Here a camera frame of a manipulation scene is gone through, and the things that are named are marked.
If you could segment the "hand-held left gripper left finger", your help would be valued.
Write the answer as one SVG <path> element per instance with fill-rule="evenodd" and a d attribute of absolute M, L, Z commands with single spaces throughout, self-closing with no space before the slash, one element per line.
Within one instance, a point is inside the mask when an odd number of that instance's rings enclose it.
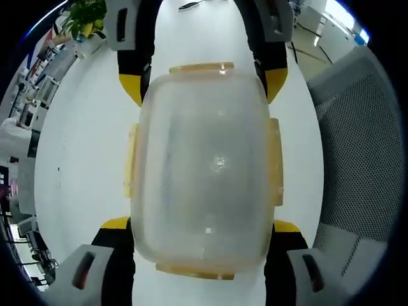
<path fill-rule="evenodd" d="M 46 305 L 131 305 L 136 265 L 131 218 L 110 219 L 82 244 L 41 294 Z"/>

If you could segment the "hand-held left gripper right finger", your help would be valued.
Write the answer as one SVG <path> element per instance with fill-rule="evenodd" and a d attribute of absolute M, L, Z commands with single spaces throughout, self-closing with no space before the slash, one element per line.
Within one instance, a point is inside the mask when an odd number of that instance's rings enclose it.
<path fill-rule="evenodd" d="M 287 221 L 273 222 L 265 267 L 266 305 L 347 305 L 351 294 L 318 249 Z"/>

